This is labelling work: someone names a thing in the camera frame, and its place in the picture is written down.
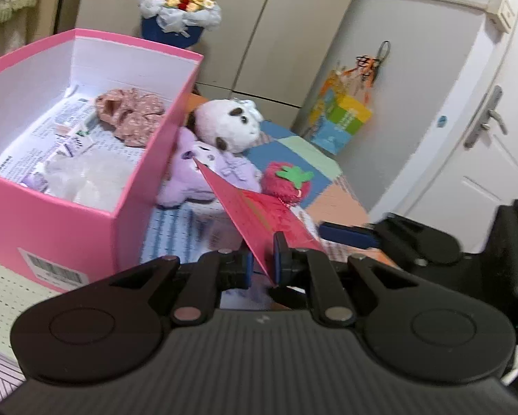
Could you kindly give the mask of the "white door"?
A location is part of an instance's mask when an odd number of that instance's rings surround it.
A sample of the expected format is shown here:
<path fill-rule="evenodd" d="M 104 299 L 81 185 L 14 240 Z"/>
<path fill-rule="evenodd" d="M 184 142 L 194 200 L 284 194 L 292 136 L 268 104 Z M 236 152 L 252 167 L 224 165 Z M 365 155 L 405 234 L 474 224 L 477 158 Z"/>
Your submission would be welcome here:
<path fill-rule="evenodd" d="M 511 34 L 495 50 L 459 119 L 448 121 L 445 137 L 435 129 L 427 134 L 396 180 L 411 188 L 391 190 L 371 210 L 372 218 L 401 214 L 454 235 L 467 251 L 476 252 L 498 206 L 518 198 L 518 6 L 514 12 Z M 508 134 L 491 120 L 490 130 L 466 149 L 464 141 L 495 85 L 503 90 L 496 111 Z"/>

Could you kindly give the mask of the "white panda plush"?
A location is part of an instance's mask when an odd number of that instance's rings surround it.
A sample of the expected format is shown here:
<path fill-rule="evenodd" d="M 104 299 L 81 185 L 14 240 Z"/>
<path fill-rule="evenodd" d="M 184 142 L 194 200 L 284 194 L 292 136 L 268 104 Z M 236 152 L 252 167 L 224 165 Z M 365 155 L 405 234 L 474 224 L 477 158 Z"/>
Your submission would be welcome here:
<path fill-rule="evenodd" d="M 262 121 L 264 116 L 251 100 L 214 99 L 189 114 L 187 127 L 202 142 L 240 154 L 259 139 Z"/>

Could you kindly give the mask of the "yellow flower bouquet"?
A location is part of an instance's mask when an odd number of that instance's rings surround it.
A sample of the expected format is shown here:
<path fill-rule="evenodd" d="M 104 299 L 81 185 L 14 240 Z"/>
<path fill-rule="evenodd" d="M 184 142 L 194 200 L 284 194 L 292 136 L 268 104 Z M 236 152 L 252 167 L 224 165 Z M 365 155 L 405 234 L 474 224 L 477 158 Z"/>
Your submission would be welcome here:
<path fill-rule="evenodd" d="M 142 38 L 187 49 L 222 22 L 217 0 L 136 0 Z"/>

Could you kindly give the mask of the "white fluffy item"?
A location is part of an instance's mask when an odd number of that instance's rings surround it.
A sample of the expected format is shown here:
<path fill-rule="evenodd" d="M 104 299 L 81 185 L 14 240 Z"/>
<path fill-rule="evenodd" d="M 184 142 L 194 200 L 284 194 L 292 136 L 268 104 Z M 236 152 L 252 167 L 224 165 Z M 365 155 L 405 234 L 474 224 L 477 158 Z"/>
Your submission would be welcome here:
<path fill-rule="evenodd" d="M 48 193 L 85 207 L 112 212 L 128 184 L 134 165 L 104 151 L 59 156 L 43 169 Z"/>

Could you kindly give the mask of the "patchwork knitted table cover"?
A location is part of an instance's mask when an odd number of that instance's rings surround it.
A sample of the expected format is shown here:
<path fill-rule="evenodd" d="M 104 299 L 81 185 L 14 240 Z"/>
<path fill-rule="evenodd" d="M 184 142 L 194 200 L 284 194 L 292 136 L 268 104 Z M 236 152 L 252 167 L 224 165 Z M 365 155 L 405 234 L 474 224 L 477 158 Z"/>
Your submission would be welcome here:
<path fill-rule="evenodd" d="M 322 221 L 363 225 L 368 215 L 352 194 L 341 168 L 303 138 L 265 121 L 248 159 L 259 169 L 272 161 L 288 162 L 313 173 L 309 195 L 293 212 L 314 232 Z M 148 223 L 141 262 L 174 255 L 182 262 L 222 247 L 237 247 L 241 237 L 222 206 L 187 202 L 177 209 L 156 209 Z M 10 347 L 13 321 L 30 305 L 56 295 L 56 291 L 19 275 L 0 263 L 0 400 L 25 379 Z"/>

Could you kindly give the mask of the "pink floral scrunchie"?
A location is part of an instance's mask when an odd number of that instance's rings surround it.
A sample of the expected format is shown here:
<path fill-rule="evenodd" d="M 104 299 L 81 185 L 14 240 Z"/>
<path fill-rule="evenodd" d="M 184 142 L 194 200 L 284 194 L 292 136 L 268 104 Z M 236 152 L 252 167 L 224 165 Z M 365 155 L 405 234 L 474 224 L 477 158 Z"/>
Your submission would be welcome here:
<path fill-rule="evenodd" d="M 157 95 L 136 88 L 110 90 L 99 95 L 95 104 L 101 122 L 128 147 L 146 147 L 165 114 Z"/>

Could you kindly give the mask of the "red envelope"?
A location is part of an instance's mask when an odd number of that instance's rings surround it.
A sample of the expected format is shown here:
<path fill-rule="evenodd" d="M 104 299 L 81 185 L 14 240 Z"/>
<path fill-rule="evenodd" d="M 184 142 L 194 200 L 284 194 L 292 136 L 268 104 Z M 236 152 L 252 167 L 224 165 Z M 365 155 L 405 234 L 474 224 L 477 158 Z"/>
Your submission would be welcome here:
<path fill-rule="evenodd" d="M 280 200 L 237 188 L 201 162 L 199 170 L 275 285 L 293 285 L 303 270 L 320 283 L 334 272 L 321 244 Z"/>

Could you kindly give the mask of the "red strawberry plush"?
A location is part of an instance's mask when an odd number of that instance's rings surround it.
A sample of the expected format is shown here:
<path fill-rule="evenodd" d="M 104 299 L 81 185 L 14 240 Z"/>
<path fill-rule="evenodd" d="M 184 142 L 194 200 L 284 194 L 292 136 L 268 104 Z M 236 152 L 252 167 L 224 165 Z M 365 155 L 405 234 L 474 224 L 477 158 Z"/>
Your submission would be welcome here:
<path fill-rule="evenodd" d="M 309 195 L 314 178 L 312 170 L 287 162 L 270 162 L 261 178 L 262 192 L 294 206 Z"/>

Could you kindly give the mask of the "white wall switch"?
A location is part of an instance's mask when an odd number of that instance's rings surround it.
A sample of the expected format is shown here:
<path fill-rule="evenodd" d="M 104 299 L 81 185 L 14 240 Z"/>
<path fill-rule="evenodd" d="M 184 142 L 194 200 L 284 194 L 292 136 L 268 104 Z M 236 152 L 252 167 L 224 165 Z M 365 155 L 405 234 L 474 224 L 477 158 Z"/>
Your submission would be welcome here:
<path fill-rule="evenodd" d="M 488 0 L 486 16 L 499 32 L 505 34 L 512 32 L 516 14 L 509 0 Z"/>

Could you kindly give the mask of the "colourful paper gift bag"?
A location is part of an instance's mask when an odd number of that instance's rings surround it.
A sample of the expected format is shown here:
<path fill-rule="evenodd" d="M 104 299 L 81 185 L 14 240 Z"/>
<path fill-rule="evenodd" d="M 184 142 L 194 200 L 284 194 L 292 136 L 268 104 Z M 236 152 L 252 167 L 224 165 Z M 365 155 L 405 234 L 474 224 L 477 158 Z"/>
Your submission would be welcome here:
<path fill-rule="evenodd" d="M 373 88 L 391 42 L 384 40 L 375 56 L 358 55 L 355 65 L 337 65 L 326 77 L 308 118 L 305 138 L 337 155 L 372 115 Z"/>

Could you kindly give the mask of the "pink cardboard box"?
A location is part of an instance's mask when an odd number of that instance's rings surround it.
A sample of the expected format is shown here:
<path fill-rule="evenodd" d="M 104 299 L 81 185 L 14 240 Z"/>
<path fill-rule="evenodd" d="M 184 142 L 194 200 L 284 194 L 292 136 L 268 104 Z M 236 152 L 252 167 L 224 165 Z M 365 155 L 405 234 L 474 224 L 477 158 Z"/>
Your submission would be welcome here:
<path fill-rule="evenodd" d="M 57 291 L 137 266 L 202 56 L 153 41 L 73 29 L 0 57 L 0 263 Z M 95 116 L 113 89 L 157 95 L 165 114 L 130 148 Z M 104 151 L 134 165 L 114 211 L 48 193 L 46 163 Z"/>

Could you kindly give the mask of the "beige wardrobe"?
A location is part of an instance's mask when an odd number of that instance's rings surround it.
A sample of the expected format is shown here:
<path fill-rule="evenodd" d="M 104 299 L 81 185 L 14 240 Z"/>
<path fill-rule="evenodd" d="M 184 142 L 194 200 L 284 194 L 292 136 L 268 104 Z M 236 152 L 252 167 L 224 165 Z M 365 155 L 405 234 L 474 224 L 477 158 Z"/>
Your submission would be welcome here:
<path fill-rule="evenodd" d="M 291 128 L 351 0 L 217 0 L 219 28 L 193 49 L 208 99 L 251 99 L 268 120 Z M 80 27 L 141 34 L 136 0 L 60 0 L 58 31 Z"/>

